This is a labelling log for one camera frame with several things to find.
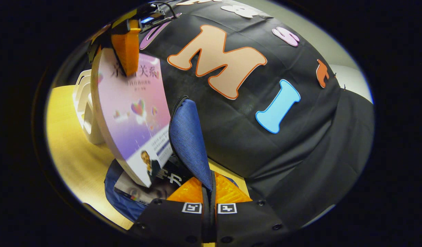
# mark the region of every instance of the blue letter i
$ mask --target blue letter i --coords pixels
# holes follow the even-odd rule
[[[279,124],[295,102],[299,102],[301,96],[298,91],[286,80],[279,81],[281,89],[265,111],[257,111],[256,120],[266,130],[272,133],[279,132]]]

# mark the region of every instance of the letter m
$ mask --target letter m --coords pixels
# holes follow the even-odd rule
[[[228,99],[238,97],[238,89],[250,73],[267,59],[252,47],[242,47],[225,52],[226,32],[211,25],[202,25],[197,37],[189,42],[179,53],[168,57],[172,66],[189,70],[191,59],[200,52],[195,75],[202,77],[218,68],[223,70],[209,77],[209,85]]]

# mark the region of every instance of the book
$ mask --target book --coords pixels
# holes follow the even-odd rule
[[[126,77],[113,49],[102,49],[92,63],[91,94],[107,146],[135,183],[150,187],[173,153],[170,113],[160,60],[139,54],[138,61],[138,71]]]
[[[158,172],[149,188],[136,184],[124,171],[115,183],[113,190],[131,200],[148,205],[156,198],[167,199],[192,176],[189,171],[181,170],[168,161]]]

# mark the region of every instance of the wooden table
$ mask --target wooden table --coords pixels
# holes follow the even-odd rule
[[[90,204],[100,214],[128,230],[133,222],[107,201],[104,191],[104,178],[114,156],[105,143],[95,145],[86,139],[73,106],[73,89],[71,85],[56,87],[51,91],[46,117],[51,156],[64,183],[78,200]],[[249,194],[242,177],[211,160],[209,167],[232,178],[243,192]]]

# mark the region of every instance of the man on book cover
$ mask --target man on book cover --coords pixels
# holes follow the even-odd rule
[[[125,189],[129,195],[133,196],[133,200],[144,204],[150,203],[154,198],[161,198],[166,200],[171,194],[173,194],[179,186],[177,184],[170,183],[169,179],[156,179],[153,181],[150,188],[143,186],[131,186]]]
[[[142,161],[147,165],[147,174],[150,177],[150,181],[153,181],[160,171],[159,162],[157,160],[150,160],[150,156],[145,150],[142,151],[141,158]]]

